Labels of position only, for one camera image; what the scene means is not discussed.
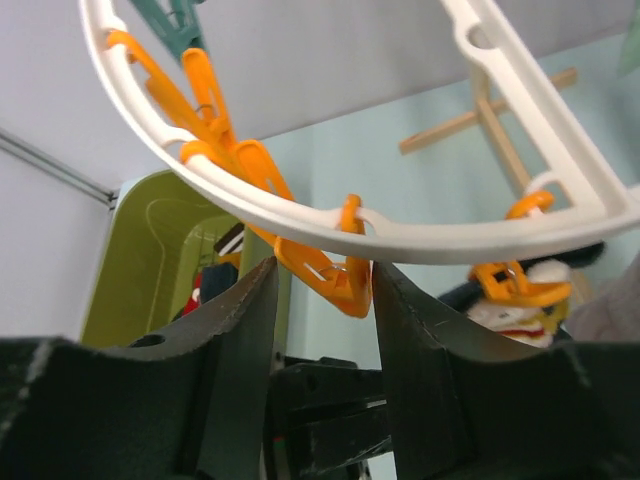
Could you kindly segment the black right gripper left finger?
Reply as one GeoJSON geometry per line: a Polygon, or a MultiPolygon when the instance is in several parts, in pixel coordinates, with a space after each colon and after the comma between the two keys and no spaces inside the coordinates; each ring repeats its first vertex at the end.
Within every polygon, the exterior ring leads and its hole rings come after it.
{"type": "Polygon", "coordinates": [[[278,302],[268,258],[127,347],[1,342],[5,479],[256,479],[278,302]]]}

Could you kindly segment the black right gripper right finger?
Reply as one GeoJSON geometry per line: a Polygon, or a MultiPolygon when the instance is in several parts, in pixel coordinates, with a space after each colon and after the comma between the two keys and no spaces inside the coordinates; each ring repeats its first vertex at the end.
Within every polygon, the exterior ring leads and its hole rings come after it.
{"type": "Polygon", "coordinates": [[[635,479],[639,347],[535,348],[373,267],[395,468],[401,479],[635,479]]]}

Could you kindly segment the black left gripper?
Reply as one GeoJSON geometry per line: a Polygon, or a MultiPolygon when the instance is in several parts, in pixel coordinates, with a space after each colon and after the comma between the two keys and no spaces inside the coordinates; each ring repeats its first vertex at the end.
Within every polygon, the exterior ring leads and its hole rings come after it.
{"type": "Polygon", "coordinates": [[[331,357],[276,356],[264,479],[370,479],[369,460],[392,450],[381,371],[331,357]]]}

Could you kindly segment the red patterned sock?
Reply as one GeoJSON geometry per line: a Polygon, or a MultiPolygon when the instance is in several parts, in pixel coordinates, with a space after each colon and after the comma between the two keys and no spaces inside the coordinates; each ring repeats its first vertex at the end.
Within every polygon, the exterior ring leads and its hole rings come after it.
{"type": "Polygon", "coordinates": [[[202,278],[203,278],[203,274],[201,272],[198,272],[194,278],[190,296],[187,299],[186,304],[182,309],[182,313],[181,313],[182,316],[185,316],[191,313],[201,305],[200,291],[201,291],[202,278]]]}

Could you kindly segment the navy blue sock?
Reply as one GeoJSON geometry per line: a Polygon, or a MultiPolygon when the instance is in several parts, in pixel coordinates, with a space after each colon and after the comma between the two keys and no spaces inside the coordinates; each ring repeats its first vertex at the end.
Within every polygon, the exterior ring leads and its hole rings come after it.
{"type": "Polygon", "coordinates": [[[571,309],[592,297],[582,269],[596,263],[605,244],[529,260],[485,263],[439,300],[477,324],[518,342],[545,348],[565,339],[571,309]]]}

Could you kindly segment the white round clip hanger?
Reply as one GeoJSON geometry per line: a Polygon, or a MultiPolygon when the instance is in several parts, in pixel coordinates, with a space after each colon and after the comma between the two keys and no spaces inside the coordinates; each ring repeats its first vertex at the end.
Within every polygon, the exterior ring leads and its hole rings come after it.
{"type": "Polygon", "coordinates": [[[294,199],[181,146],[147,73],[107,46],[131,34],[188,101],[182,65],[126,1],[82,1],[84,41],[123,121],[166,169],[239,219],[341,256],[461,265],[580,248],[639,226],[639,183],[609,163],[497,1],[225,1],[201,7],[208,57],[235,142],[261,142],[294,199]],[[402,136],[472,105],[470,65],[504,98],[533,168],[560,200],[507,221],[514,195],[479,133],[408,158],[402,136]]]}

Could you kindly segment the mustard yellow striped sock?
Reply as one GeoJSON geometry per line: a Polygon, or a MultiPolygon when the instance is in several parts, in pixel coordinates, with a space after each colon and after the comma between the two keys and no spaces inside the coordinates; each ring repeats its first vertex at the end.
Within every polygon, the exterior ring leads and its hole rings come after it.
{"type": "Polygon", "coordinates": [[[240,269],[244,232],[245,226],[236,223],[215,242],[213,250],[216,263],[230,263],[237,270],[240,269]]]}

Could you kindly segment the wooden hanger stand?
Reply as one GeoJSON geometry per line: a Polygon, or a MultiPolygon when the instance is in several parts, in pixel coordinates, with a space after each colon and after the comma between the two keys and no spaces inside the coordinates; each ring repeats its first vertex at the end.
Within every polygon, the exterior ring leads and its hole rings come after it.
{"type": "Polygon", "coordinates": [[[537,193],[541,187],[533,184],[533,177],[526,169],[499,119],[500,114],[510,109],[508,102],[504,98],[492,99],[488,74],[474,64],[471,64],[470,68],[473,109],[404,139],[398,144],[400,153],[408,155],[472,126],[480,125],[514,193],[521,196],[537,193]]]}

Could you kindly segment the orange clothes peg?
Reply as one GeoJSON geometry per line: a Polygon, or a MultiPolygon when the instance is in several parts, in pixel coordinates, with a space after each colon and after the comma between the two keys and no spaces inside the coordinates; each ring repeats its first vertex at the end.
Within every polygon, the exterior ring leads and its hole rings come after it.
{"type": "MultiPolygon", "coordinates": [[[[292,201],[294,196],[266,147],[245,140],[234,147],[238,163],[252,185],[292,201]]],[[[277,236],[255,225],[249,228],[273,248],[278,261],[342,313],[364,318],[372,301],[371,263],[348,256],[332,261],[323,251],[277,236]]]]}
{"type": "Polygon", "coordinates": [[[240,176],[242,169],[231,153],[235,142],[233,129],[207,53],[191,47],[181,54],[184,73],[196,101],[192,105],[131,34],[111,31],[107,46],[118,45],[125,47],[129,63],[139,64],[147,73],[145,89],[172,125],[194,136],[181,146],[180,161],[185,164],[191,157],[203,155],[223,170],[240,176]]]}
{"type": "MultiPolygon", "coordinates": [[[[551,192],[537,190],[518,200],[505,219],[523,219],[534,211],[544,214],[553,203],[551,192]]],[[[490,303],[508,307],[545,308],[568,299],[571,294],[568,281],[532,282],[517,260],[476,264],[470,269],[468,280],[479,284],[490,303]]]]}

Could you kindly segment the olive green plastic basket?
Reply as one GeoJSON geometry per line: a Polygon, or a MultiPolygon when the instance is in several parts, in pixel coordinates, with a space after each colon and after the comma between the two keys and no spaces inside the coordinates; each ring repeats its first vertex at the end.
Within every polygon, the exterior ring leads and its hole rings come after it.
{"type": "Polygon", "coordinates": [[[237,219],[169,171],[136,183],[116,209],[82,344],[148,347],[186,309],[200,271],[237,219]]]}

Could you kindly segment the grey beige sock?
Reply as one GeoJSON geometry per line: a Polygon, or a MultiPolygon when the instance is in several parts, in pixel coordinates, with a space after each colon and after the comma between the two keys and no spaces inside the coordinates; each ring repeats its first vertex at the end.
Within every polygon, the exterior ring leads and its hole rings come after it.
{"type": "Polygon", "coordinates": [[[639,255],[624,273],[566,320],[577,341],[639,341],[639,255]]]}

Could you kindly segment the mint green cloth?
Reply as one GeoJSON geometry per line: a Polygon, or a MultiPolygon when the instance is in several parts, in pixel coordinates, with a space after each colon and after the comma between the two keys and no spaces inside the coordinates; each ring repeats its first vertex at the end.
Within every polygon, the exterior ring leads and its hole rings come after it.
{"type": "Polygon", "coordinates": [[[618,63],[618,74],[628,75],[639,68],[639,19],[629,28],[623,42],[618,63]]]}

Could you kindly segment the aluminium frame post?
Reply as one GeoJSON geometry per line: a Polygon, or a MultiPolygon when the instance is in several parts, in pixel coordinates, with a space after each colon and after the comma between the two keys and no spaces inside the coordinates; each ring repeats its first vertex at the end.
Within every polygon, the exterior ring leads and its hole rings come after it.
{"type": "Polygon", "coordinates": [[[86,175],[4,128],[1,129],[1,150],[98,201],[109,210],[115,209],[119,198],[118,190],[108,189],[91,180],[86,175]]]}

